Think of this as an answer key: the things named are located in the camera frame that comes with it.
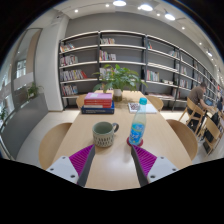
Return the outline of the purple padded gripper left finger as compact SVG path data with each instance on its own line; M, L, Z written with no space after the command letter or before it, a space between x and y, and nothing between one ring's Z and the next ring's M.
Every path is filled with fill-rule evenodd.
M69 157L61 156L47 169L47 171L84 187L94 156L95 145L90 145Z

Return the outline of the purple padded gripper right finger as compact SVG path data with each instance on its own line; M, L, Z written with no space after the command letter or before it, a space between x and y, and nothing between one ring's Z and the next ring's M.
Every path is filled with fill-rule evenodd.
M178 170L166 157L157 157L135 145L131 147L131 155L135 163L137 177L141 187L173 174Z

